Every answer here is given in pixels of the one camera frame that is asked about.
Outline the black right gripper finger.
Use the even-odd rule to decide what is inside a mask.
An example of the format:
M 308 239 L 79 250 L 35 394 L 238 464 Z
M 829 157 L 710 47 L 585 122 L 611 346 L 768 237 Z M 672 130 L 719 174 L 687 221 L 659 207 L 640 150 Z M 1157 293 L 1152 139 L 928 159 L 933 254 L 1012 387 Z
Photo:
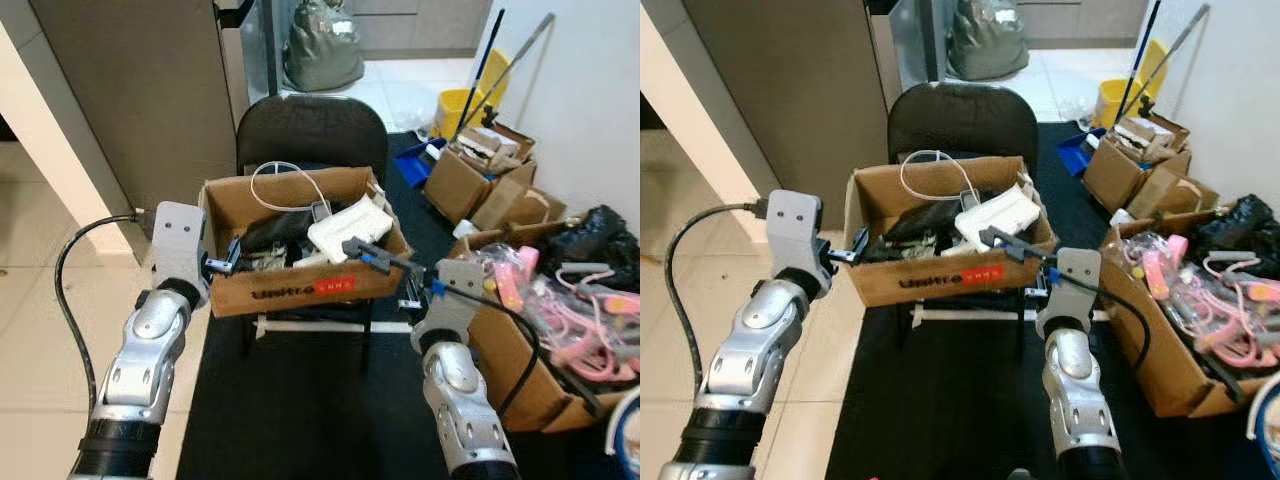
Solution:
M 403 269 L 415 279 L 422 279 L 426 274 L 426 268 L 422 265 L 381 250 L 358 237 L 343 241 L 342 251 L 348 259 L 360 260 L 384 275 L 390 275 L 393 268 Z
M 1014 234 L 1009 234 L 997 227 L 988 227 L 979 232 L 980 242 L 992 250 L 1001 248 L 1007 257 L 1016 262 L 1025 262 L 1028 257 L 1050 260 L 1050 252 L 1046 252 L 1034 244 L 1027 243 L 1019 239 Z

